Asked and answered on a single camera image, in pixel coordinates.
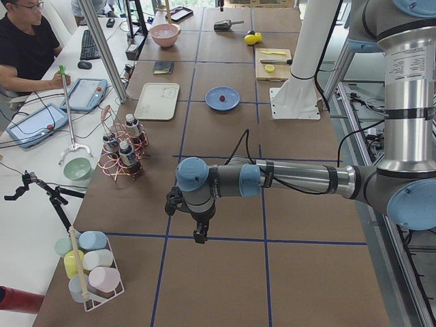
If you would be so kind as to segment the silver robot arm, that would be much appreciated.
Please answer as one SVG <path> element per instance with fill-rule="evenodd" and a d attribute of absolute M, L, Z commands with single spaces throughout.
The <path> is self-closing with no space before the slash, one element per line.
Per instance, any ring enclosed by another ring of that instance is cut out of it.
<path fill-rule="evenodd" d="M 435 2 L 353 1 L 350 14 L 348 44 L 380 50 L 385 58 L 382 160 L 371 167 L 331 167 L 236 155 L 213 166 L 197 157 L 184 159 L 165 211 L 189 213 L 197 223 L 197 243 L 207 239 L 217 198 L 256 196 L 269 187 L 337 193 L 407 229 L 435 227 Z"/>

